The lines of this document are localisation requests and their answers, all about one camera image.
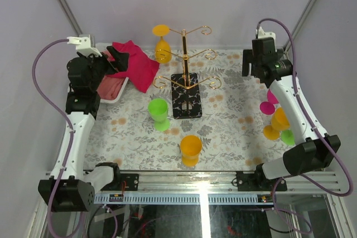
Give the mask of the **orange plastic wine glass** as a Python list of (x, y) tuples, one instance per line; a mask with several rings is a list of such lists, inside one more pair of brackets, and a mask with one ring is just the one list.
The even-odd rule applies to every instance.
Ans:
[(155, 48), (155, 59), (160, 64), (168, 63), (171, 60), (170, 45), (164, 40), (164, 37), (167, 36), (169, 32), (170, 29), (167, 25), (156, 25), (152, 29), (152, 33), (160, 38)]

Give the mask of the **magenta plastic wine glass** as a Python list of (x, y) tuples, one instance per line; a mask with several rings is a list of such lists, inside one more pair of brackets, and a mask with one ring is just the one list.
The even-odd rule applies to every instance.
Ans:
[(266, 98), (267, 100), (261, 102), (259, 106), (260, 111), (265, 115), (272, 115), (276, 111), (276, 105), (279, 104), (279, 101), (271, 90), (267, 91)]

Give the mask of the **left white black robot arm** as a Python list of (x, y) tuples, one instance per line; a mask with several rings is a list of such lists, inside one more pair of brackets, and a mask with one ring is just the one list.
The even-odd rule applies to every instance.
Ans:
[(89, 211), (96, 193), (117, 190), (122, 184), (116, 163), (99, 163), (89, 174), (84, 173), (85, 147), (101, 101), (98, 87), (105, 75), (128, 68), (129, 53), (118, 52), (113, 46), (107, 51), (112, 61), (98, 52), (78, 52), (67, 63), (70, 83), (64, 111), (66, 130), (50, 177), (38, 184), (38, 192), (51, 212)]

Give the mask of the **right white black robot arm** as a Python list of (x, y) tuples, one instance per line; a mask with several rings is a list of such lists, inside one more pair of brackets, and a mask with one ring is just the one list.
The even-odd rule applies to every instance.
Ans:
[(315, 117), (293, 76), (293, 64), (275, 47), (274, 38), (252, 40), (252, 48), (243, 51), (242, 75), (258, 78), (277, 98), (281, 110), (275, 112), (271, 125), (291, 130), (295, 143), (281, 158), (257, 165), (249, 181), (259, 190), (270, 191), (281, 177), (328, 167), (341, 141), (329, 135)]

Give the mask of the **green wine glass centre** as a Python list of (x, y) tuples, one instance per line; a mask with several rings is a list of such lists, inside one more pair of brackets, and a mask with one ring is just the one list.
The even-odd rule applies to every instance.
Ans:
[(153, 99), (148, 104), (148, 112), (154, 120), (154, 128), (164, 132), (170, 128), (168, 103), (161, 98)]

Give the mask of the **green wine glass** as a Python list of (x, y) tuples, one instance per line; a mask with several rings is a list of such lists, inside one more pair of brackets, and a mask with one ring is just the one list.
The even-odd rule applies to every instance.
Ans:
[(148, 104), (148, 112), (154, 120), (154, 128), (164, 132), (170, 128), (168, 103), (161, 98), (153, 99)]
[(295, 145), (294, 136), (291, 130), (283, 130), (280, 135), (281, 141), (284, 142), (286, 145), (293, 146)]

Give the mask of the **gold wine glass rack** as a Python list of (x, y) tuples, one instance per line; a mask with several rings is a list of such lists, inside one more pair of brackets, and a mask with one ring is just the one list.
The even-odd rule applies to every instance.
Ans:
[(182, 72), (172, 74), (170, 78), (158, 76), (153, 80), (153, 86), (163, 89), (171, 84), (172, 113), (174, 119), (196, 119), (202, 117), (202, 104), (199, 85), (208, 82), (209, 88), (218, 89), (222, 86), (221, 79), (217, 76), (210, 76), (199, 81), (198, 74), (190, 72), (189, 60), (201, 54), (205, 55), (208, 60), (217, 57), (217, 53), (212, 49), (200, 51), (194, 55), (187, 52), (187, 35), (200, 30), (203, 35), (210, 35), (212, 29), (209, 26), (200, 26), (196, 29), (187, 31), (176, 31), (171, 28), (170, 32), (178, 33), (182, 39), (183, 54), (178, 55), (171, 52), (171, 57), (175, 56), (182, 60)]

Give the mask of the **orange wine glass right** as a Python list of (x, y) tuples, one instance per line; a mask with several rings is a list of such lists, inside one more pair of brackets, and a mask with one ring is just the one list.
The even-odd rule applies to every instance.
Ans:
[(283, 108), (278, 108), (271, 118), (270, 125), (267, 125), (263, 129), (263, 135), (268, 140), (277, 140), (281, 133), (290, 128), (290, 123)]

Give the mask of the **green wine glass right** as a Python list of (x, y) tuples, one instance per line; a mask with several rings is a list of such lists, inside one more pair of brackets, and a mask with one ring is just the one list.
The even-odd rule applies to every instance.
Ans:
[(295, 145), (294, 136), (291, 130), (283, 130), (280, 135), (281, 141), (284, 142), (286, 145), (293, 146)]

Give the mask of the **orange wine glass front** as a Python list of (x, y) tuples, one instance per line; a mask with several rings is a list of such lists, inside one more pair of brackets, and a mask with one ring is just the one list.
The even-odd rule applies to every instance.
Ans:
[(181, 159), (185, 166), (194, 167), (202, 150), (201, 139), (195, 135), (185, 136), (180, 143)]

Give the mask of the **magenta cloth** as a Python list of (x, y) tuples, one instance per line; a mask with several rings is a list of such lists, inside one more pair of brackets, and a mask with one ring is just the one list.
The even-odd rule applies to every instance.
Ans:
[(114, 75), (108, 75), (111, 78), (129, 78), (132, 84), (142, 93), (146, 93), (156, 77), (159, 69), (159, 63), (151, 60), (142, 49), (131, 40), (126, 43), (113, 42), (112, 46), (118, 52), (129, 53), (128, 69), (125, 72), (119, 72)]

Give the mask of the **white plastic basket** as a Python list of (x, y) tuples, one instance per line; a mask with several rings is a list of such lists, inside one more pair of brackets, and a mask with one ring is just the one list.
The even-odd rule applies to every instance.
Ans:
[(75, 45), (78, 55), (67, 63), (70, 91), (81, 95), (98, 93), (101, 103), (116, 103), (128, 78), (114, 75), (127, 71), (129, 53), (119, 52), (113, 46), (101, 53), (88, 38), (75, 38), (68, 43)]

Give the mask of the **floral table mat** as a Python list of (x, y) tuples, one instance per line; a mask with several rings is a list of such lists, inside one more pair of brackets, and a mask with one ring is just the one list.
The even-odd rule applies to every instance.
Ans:
[(201, 118), (170, 116), (170, 127), (157, 131), (148, 104), (156, 98), (170, 103), (170, 87), (151, 86), (142, 93), (128, 83), (117, 103), (100, 106), (85, 153), (85, 169), (114, 162), (126, 170), (184, 170), (180, 143), (188, 135), (202, 142), (195, 166), (200, 171), (253, 170), (289, 149), (280, 139), (268, 140), (263, 135), (271, 120), (259, 108), (267, 89), (251, 76), (242, 77), (241, 50), (218, 50), (213, 60), (195, 56), (190, 70), (200, 79), (214, 75), (222, 82), (219, 89), (200, 84)]

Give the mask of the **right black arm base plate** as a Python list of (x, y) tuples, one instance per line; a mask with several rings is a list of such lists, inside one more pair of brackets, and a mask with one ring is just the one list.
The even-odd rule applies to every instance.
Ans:
[(266, 179), (256, 171), (237, 171), (238, 191), (244, 192), (271, 192), (278, 179)]

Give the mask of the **aluminium mounting rail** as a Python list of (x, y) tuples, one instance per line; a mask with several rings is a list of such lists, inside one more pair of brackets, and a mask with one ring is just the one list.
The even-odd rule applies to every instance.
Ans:
[[(111, 183), (114, 178), (118, 178), (122, 173), (139, 174), (140, 192), (194, 192), (198, 190), (208, 190), (211, 192), (238, 191), (236, 172), (159, 172), (159, 171), (125, 171), (112, 177), (113, 171), (109, 174), (100, 172), (86, 172), (82, 176), (63, 174), (60, 179), (60, 188), (66, 186), (88, 186), (95, 188), (95, 192), (104, 192), (105, 185)], [(274, 185), (277, 192), (297, 192), (301, 194), (314, 194), (327, 189), (332, 192), (340, 193), (341, 187), (337, 181), (337, 176), (333, 172), (310, 172), (306, 177), (295, 176), (278, 179)]]

